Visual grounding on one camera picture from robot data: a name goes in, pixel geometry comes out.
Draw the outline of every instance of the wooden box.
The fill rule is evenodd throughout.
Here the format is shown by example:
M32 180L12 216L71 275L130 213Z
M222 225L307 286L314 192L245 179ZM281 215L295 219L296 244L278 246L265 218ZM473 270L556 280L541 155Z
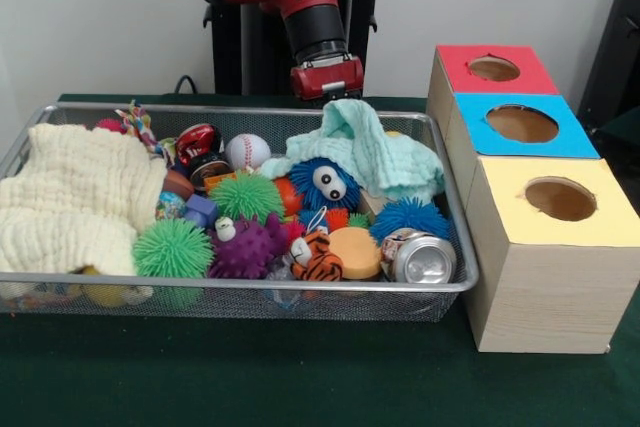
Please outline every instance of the wooden box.
M478 154L600 158L560 95L455 94L445 145L463 206Z
M479 157L467 219L478 350L607 350L640 280L640 219L606 161Z
M546 94L558 89L531 47L438 45L427 113L446 137L455 94Z

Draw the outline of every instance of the cream blanket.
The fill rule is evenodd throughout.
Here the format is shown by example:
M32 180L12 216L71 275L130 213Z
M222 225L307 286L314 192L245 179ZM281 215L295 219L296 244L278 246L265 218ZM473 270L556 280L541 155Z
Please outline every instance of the cream blanket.
M0 181L0 271L135 275L131 247L155 222L166 175L130 136L40 124L29 160Z

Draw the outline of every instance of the tiger plush toy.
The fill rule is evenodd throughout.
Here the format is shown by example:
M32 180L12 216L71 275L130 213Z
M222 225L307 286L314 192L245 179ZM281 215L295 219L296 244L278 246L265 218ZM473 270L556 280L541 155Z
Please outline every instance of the tiger plush toy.
M317 230L291 244L291 272L299 280L334 282L342 279L342 260L329 251L329 235Z

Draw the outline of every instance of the metal basket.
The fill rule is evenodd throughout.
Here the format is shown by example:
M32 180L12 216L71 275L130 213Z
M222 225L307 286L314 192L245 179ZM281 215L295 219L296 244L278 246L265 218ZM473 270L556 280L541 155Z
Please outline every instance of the metal basket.
M0 178L13 176L28 160L28 129L37 124L84 124L112 117L116 104L66 104L46 107L30 119L0 164ZM284 154L289 136L320 126L322 111L262 108L145 105L158 138L175 136L198 123L218 126L225 138L242 132L263 137L274 154ZM5 286L32 288L27 295L0 303L2 312L136 315L209 318L294 318L437 322L460 292L478 279L475 252L444 143L425 114L380 112L386 130L394 130L431 147L444 164L445 193L435 199L452 219L452 243L458 255L448 284L389 282L299 282L229 279L173 279L87 275L0 273ZM139 305L119 305L121 292L144 286L153 295Z

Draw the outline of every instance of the black cable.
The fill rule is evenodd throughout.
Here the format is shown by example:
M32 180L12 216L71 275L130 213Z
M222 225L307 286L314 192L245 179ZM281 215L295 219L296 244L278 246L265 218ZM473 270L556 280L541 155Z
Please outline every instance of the black cable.
M180 80L176 84L176 88L173 90L173 93L174 94L179 94L180 93L180 89L182 88L182 84L184 84L185 81L188 82L189 85L191 86L191 93L197 95L198 94L198 88L196 87L196 83L188 75L183 75L182 77L180 77Z

